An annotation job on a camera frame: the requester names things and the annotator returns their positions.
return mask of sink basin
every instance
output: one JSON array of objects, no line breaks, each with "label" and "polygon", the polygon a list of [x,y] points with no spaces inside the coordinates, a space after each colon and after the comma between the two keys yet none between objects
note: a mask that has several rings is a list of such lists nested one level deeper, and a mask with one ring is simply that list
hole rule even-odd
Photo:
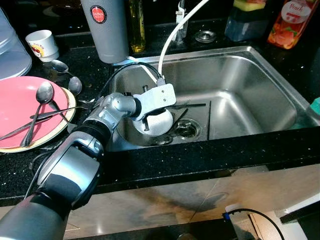
[{"label": "sink basin", "polygon": [[[159,57],[139,59],[155,67],[158,60]],[[141,134],[126,118],[113,135],[110,151],[319,125],[308,113],[310,104],[250,46],[167,55],[163,74],[176,94],[176,106],[168,107],[173,120],[188,109],[175,124],[173,134]],[[144,70],[135,66],[119,74],[110,91],[142,94],[144,85],[155,86]]]}]

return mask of white cup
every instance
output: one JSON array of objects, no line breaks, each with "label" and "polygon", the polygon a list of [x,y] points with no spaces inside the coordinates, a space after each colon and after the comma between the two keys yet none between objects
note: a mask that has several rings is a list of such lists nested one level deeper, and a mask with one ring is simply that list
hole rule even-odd
[{"label": "white cup", "polygon": [[30,33],[25,40],[42,62],[51,62],[59,57],[58,47],[50,30],[40,30]]}]

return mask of red logo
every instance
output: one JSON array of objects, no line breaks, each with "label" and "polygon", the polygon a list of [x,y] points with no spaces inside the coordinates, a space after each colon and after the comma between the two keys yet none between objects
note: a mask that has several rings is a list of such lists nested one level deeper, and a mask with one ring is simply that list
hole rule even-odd
[{"label": "red logo", "polygon": [[97,24],[103,24],[107,20],[107,13],[101,6],[94,5],[91,7],[90,11],[93,20]]}]

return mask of white cable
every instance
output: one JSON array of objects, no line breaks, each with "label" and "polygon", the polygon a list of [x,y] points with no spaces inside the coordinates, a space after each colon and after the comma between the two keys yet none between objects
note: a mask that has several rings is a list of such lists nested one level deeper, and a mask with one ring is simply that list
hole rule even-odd
[{"label": "white cable", "polygon": [[171,43],[171,40],[174,38],[175,34],[179,31],[179,29],[186,23],[186,21],[189,20],[189,18],[191,18],[203,5],[205,5],[207,2],[209,2],[209,0],[202,0],[201,2],[199,2],[199,4],[197,6],[194,7],[194,9],[192,9],[187,15],[186,17],[183,18],[183,20],[175,27],[175,29],[172,31],[172,33],[170,34],[170,36],[168,37],[168,39],[166,40],[161,55],[160,55],[160,59],[159,59],[159,65],[158,65],[158,72],[162,75],[162,65],[164,62],[164,58],[165,58],[165,54],[167,52],[167,49]]},{"label": "white cable", "polygon": [[[139,62],[139,60],[134,58],[133,56],[128,56],[127,59],[129,59],[131,61],[134,61],[134,62]],[[152,81],[154,81],[154,83],[157,84],[158,80],[155,78],[155,76],[153,76],[153,74],[149,71],[149,69],[146,66],[143,66],[143,65],[141,65],[141,67],[149,75],[149,77],[152,79]]]}]

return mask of black granite countertop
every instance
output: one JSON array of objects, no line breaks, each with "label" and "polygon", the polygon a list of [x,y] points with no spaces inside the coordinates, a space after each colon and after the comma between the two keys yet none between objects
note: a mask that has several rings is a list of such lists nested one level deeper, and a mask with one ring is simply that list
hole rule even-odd
[{"label": "black granite countertop", "polygon": [[[319,33],[314,35],[306,31],[295,48],[284,50],[264,40],[234,43],[224,37],[223,31],[217,32],[213,43],[198,43],[193,39],[196,31],[222,29],[225,20],[191,22],[189,25],[185,43],[172,45],[169,53],[250,45],[309,103],[320,97]],[[171,24],[146,27],[146,51],[134,57],[159,55],[172,29]],[[84,83],[84,90],[77,99],[93,99],[112,67],[99,60],[89,34],[57,36],[56,39],[61,52],[59,59]],[[50,79],[62,87],[67,86],[69,78],[67,74],[57,74],[35,57],[28,75]],[[81,123],[87,115],[86,111],[79,110],[72,122]],[[66,135],[64,131],[46,145]],[[32,179],[29,162],[45,151],[41,147],[0,156],[0,207],[22,200]],[[95,193],[225,177],[230,175],[230,170],[243,167],[266,165],[270,170],[278,170],[318,164],[319,160],[320,127],[109,152],[101,162],[103,174]]]}]

